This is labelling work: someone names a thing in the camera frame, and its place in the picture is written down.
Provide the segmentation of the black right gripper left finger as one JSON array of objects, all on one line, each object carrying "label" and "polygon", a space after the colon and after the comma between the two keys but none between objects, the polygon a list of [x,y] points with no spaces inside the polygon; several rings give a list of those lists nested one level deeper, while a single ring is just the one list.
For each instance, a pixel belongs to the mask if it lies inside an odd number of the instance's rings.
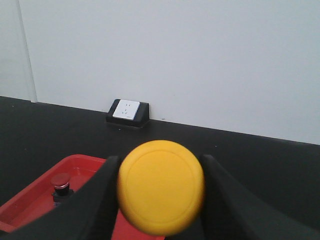
[{"label": "black right gripper left finger", "polygon": [[117,214],[120,158],[110,156],[66,202],[4,240],[110,240]]}]

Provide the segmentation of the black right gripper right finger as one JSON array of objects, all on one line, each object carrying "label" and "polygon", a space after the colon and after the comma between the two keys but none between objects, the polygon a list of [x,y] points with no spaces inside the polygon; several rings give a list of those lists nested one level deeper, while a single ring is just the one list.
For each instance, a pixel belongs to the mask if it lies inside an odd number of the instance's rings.
[{"label": "black right gripper right finger", "polygon": [[252,194],[211,155],[201,156],[205,198],[201,223],[207,240],[318,240],[320,232]]}]

